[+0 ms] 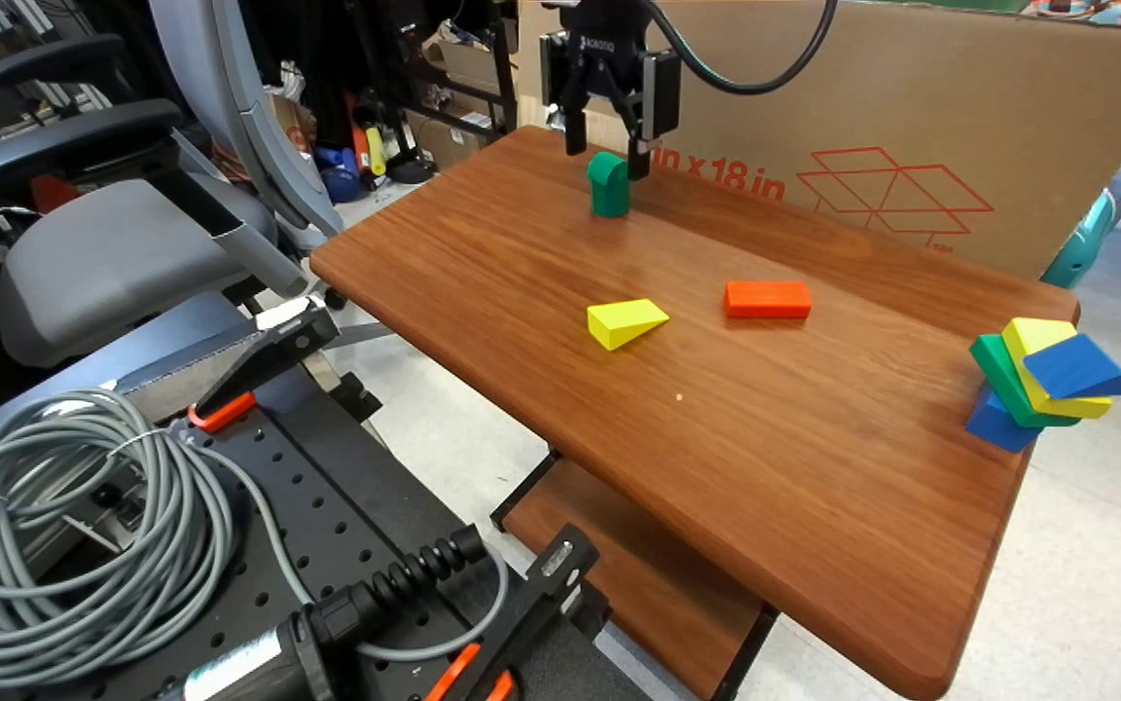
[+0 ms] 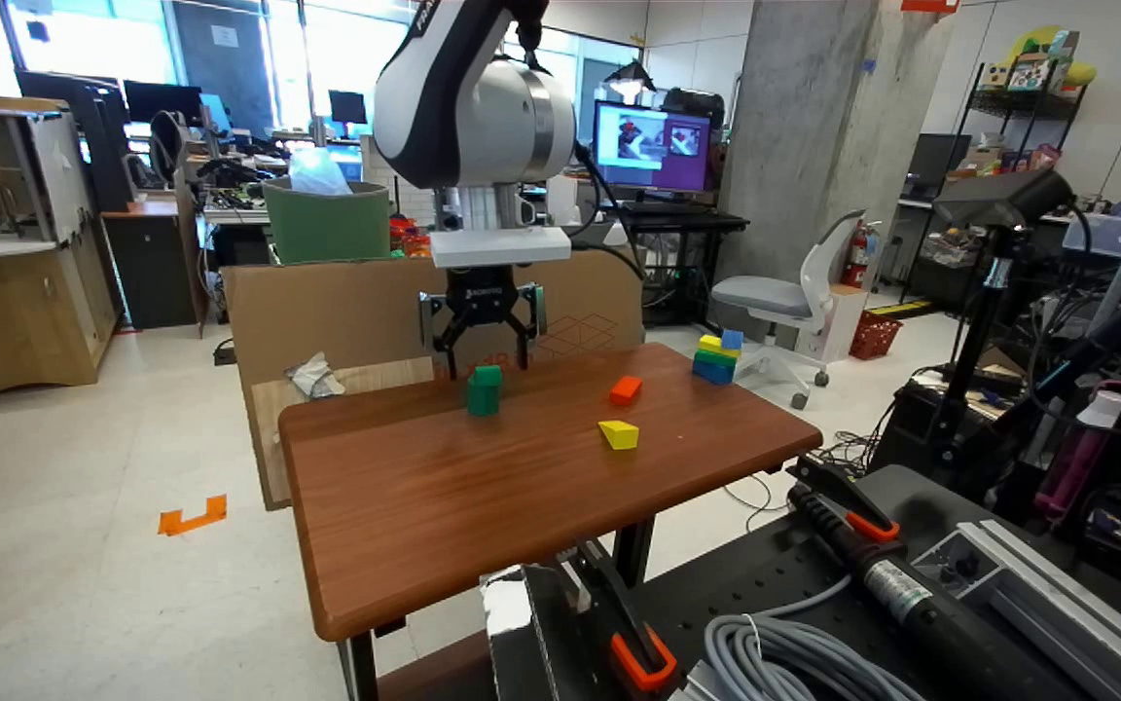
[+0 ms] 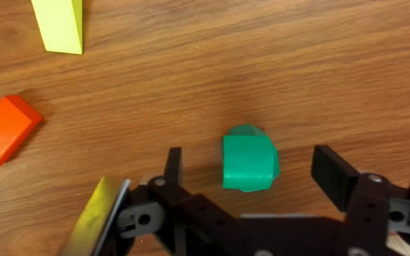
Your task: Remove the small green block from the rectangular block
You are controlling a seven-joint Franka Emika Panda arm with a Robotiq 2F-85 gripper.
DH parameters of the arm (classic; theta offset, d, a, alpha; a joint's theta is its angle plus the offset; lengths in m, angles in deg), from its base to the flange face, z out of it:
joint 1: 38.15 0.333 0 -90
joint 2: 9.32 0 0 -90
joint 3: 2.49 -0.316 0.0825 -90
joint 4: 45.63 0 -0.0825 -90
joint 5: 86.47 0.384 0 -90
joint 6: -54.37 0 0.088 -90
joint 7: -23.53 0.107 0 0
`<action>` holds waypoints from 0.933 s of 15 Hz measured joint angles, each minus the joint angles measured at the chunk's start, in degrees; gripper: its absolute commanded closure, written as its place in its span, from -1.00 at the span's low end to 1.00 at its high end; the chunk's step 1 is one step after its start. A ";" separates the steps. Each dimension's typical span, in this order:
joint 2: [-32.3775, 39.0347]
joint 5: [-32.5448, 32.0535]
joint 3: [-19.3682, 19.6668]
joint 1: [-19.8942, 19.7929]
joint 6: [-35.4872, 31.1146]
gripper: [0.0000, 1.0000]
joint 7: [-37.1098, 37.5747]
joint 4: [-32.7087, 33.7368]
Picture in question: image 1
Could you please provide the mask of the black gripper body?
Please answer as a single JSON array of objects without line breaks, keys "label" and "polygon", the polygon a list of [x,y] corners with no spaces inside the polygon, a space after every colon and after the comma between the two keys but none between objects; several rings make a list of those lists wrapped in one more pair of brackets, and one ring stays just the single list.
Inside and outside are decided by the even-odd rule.
[{"label": "black gripper body", "polygon": [[644,128],[649,138],[681,120],[681,55],[649,52],[649,0],[541,0],[561,16],[557,32],[541,35],[541,100],[557,114],[589,109],[603,96],[623,128]]}]

